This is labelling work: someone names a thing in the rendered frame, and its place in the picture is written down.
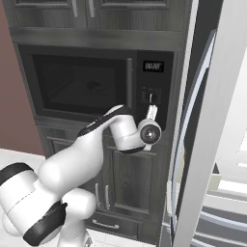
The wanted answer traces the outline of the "dark wood tall cabinet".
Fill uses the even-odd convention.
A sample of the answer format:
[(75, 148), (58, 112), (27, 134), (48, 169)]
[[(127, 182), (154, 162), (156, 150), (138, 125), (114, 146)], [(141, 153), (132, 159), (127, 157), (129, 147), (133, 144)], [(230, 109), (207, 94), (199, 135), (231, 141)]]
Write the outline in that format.
[[(162, 128), (162, 136), (156, 145), (163, 145), (167, 149), (166, 170), (164, 177), (164, 199), (161, 219), (153, 222), (158, 225), (158, 239), (161, 232), (162, 216), (165, 209), (165, 198), (167, 179), (169, 174), (170, 160), (174, 135), (177, 131), (176, 118), (178, 110), (179, 93), (182, 87), (182, 69), (184, 64), (185, 47), (188, 32), (188, 22), (192, 0), (187, 0), (186, 16), (183, 20), (181, 31), (140, 31), (140, 30), (106, 30), (85, 28), (47, 28), (47, 27), (20, 27), (15, 13), (14, 0), (2, 0), (6, 17), (8, 19), (9, 30), (14, 45), (14, 51), (18, 60), (19, 68), (22, 74), (23, 83), (32, 109), (35, 124), (41, 137), (41, 144), (45, 156), (53, 153), (52, 141), (65, 140), (72, 143), (78, 131), (90, 122), (66, 120), (52, 117), (40, 116), (36, 113), (31, 93), (26, 81), (25, 71), (21, 62), (18, 47), (21, 44), (26, 45), (48, 45), (58, 47), (83, 47), (96, 49), (114, 49), (114, 50), (152, 50), (152, 51), (172, 51), (175, 53), (172, 84), (170, 88), (169, 106), (167, 113), (166, 127)], [(108, 146), (113, 146), (114, 139), (110, 131), (103, 133), (103, 153)], [(113, 213), (104, 208), (104, 187), (102, 179), (102, 170), (96, 176), (98, 183), (98, 193), (101, 211), (107, 214), (121, 216), (122, 214)]]

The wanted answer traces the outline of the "black microwave door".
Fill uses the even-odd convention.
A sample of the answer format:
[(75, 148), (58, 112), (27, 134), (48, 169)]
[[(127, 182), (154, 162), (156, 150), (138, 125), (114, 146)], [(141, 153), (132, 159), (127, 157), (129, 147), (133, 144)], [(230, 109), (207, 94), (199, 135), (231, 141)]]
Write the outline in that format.
[(25, 45), (18, 47), (36, 113), (89, 121), (126, 98), (126, 60), (110, 49)]

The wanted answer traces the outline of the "black built-in microwave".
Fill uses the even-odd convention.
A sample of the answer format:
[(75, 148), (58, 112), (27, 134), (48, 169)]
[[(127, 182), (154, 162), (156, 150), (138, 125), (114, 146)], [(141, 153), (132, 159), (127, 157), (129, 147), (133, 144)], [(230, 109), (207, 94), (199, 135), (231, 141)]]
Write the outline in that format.
[(175, 53), (172, 51), (119, 50), (132, 58), (132, 111), (137, 122), (146, 116), (149, 94), (158, 107), (156, 121), (166, 127)]

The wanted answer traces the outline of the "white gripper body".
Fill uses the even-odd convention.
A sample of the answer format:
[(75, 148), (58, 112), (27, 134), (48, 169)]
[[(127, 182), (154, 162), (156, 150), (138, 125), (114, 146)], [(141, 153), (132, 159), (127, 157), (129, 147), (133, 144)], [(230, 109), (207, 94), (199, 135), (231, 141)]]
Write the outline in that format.
[(146, 118), (154, 121), (157, 115), (157, 111), (158, 111), (158, 108), (156, 105), (150, 105)]

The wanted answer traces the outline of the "dark wood drawer front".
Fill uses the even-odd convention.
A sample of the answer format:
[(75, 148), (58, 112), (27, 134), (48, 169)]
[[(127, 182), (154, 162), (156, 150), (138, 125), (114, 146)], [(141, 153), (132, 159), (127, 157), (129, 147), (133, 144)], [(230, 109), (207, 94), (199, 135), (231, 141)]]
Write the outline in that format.
[[(119, 225), (120, 228), (118, 230), (104, 228), (93, 224), (93, 219), (108, 225)], [(123, 215), (119, 216), (97, 211), (89, 219), (86, 219), (85, 223), (87, 227), (96, 231), (116, 234), (151, 244), (155, 244), (158, 239), (157, 224), (150, 221), (130, 219)]]

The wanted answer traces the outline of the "grey fridge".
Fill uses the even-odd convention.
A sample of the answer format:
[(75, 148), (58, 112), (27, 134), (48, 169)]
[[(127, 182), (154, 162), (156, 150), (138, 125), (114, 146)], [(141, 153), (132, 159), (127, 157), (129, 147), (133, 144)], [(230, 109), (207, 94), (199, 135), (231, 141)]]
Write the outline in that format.
[(176, 213), (173, 247), (192, 244), (213, 247), (194, 238), (200, 219), (236, 231), (247, 231), (245, 223), (202, 211), (204, 206), (228, 212), (239, 206), (239, 213), (247, 209), (247, 202), (206, 193), (246, 48), (247, 0), (223, 0), (209, 68), (204, 75), (206, 88), (189, 168), (185, 184), (180, 188), (182, 199), (179, 213)]

